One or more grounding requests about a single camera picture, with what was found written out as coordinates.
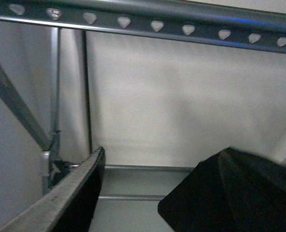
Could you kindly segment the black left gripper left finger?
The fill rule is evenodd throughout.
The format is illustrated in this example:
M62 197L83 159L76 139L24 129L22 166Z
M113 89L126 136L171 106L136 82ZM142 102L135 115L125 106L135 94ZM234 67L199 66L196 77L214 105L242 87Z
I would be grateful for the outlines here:
M99 147L48 194L7 222L1 232L87 232L100 195L105 150Z

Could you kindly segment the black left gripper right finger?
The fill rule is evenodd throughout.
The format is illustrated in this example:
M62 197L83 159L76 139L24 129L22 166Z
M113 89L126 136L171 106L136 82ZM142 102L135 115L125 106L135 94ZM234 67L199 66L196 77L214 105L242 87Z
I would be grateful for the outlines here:
M176 232L286 232L286 168L227 148L158 203Z

